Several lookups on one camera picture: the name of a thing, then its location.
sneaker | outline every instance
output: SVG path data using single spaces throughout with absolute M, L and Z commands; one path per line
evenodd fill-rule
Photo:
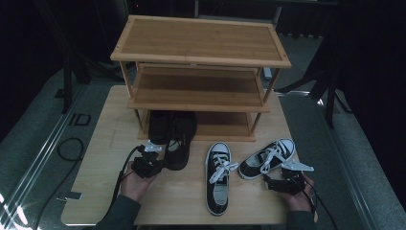
M 191 141 L 196 130 L 197 121 L 194 112 L 176 111 L 173 113 L 164 157 L 167 169 L 180 171 L 186 167 Z
M 228 206 L 229 174 L 238 163 L 231 164 L 231 153 L 224 143 L 215 143 L 206 157 L 207 208 L 214 216 L 221 216 Z
M 151 110 L 149 112 L 148 139 L 155 145 L 164 145 L 168 138 L 171 111 Z
M 244 160 L 239 165 L 238 174 L 243 179 L 255 179 L 261 174 L 268 174 L 283 162 L 289 161 L 294 152 L 295 144 L 292 140 L 278 139 Z

gray carpet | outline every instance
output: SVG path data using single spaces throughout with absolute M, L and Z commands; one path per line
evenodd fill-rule
M 300 79 L 320 44 L 319 39 L 313 38 L 282 36 L 281 40 L 293 67 L 282 71 L 276 88 Z M 75 164 L 63 160 L 57 154 L 56 147 L 67 138 L 77 137 L 83 141 L 86 149 L 108 90 L 118 82 L 94 78 L 90 85 L 74 84 L 78 100 L 65 115 L 60 114 L 63 100 L 54 98 L 62 83 L 61 72 L 50 78 L 0 145 L 0 194 L 5 199 L 4 203 L 12 203 L 16 198 L 21 201 L 28 222 L 20 218 L 15 221 L 24 227 L 34 228 L 41 216 L 41 229 L 82 228 L 68 227 L 60 221 L 64 206 L 61 199 L 70 191 L 79 164 L 56 191 Z M 297 90 L 308 91 L 311 85 L 312 82 Z M 315 168 L 316 171 L 308 175 L 316 182 L 316 189 L 337 222 L 338 229 L 402 229 L 406 226 L 405 213 L 356 119 L 337 106 L 333 121 L 335 129 L 330 129 L 323 117 L 324 108 L 305 94 L 293 92 L 281 95 L 280 99 L 301 160 Z M 76 119 L 72 120 L 75 114 L 76 118 L 81 114 L 84 120 L 90 115 L 88 126 L 75 126 Z M 80 155 L 79 143 L 65 143 L 61 153 L 68 158 L 77 158 Z M 46 164 L 38 161 L 37 156 L 44 157 Z M 33 163 L 40 166 L 37 177 L 27 174 L 31 172 Z M 29 192 L 21 193 L 18 185 L 27 186 L 25 191 Z M 44 206 L 50 195 L 53 195 L 50 202 Z M 318 228 L 333 229 L 320 203 L 317 212 Z M 284 226 L 261 228 L 284 229 Z M 222 229 L 247 229 L 247 226 L 223 226 Z

bamboo shelf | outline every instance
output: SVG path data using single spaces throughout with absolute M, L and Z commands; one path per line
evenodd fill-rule
M 197 117 L 193 140 L 256 141 L 272 87 L 291 66 L 270 24 L 138 15 L 128 17 L 111 59 L 123 69 L 142 139 L 150 110 L 187 110 Z M 126 61 L 136 62 L 134 82 Z M 266 93 L 262 67 L 276 68 Z

wooden table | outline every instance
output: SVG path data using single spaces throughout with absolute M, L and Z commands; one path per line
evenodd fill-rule
M 69 199 L 61 220 L 67 225 L 93 225 L 102 219 L 113 195 L 120 169 L 129 152 L 145 140 L 132 110 L 126 106 L 125 86 L 113 86 L 81 163 L 72 188 L 82 193 L 79 200 Z M 256 142 L 227 142 L 232 162 L 242 162 L 278 138 L 291 138 L 281 104 L 271 94 L 272 113 L 262 115 L 256 129 Z M 205 159 L 214 142 L 192 141 L 189 163 L 182 171 L 163 169 L 142 200 L 135 224 L 274 224 L 285 222 L 287 207 L 261 178 L 243 180 L 230 174 L 229 206 L 221 217 L 212 216 L 206 207 Z M 279 176 L 279 171 L 272 172 Z

black and white sneaker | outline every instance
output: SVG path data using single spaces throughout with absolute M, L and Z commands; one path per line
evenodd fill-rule
M 238 173 L 243 179 L 255 179 L 289 161 L 294 152 L 295 143 L 292 140 L 278 139 L 244 160 L 239 165 Z
M 180 171 L 189 160 L 191 142 L 197 131 L 194 112 L 176 111 L 173 113 L 169 127 L 167 146 L 165 147 L 165 164 L 167 169 Z
M 214 143 L 206 158 L 207 208 L 214 216 L 221 216 L 228 206 L 229 174 L 238 163 L 231 164 L 231 153 L 224 143 Z

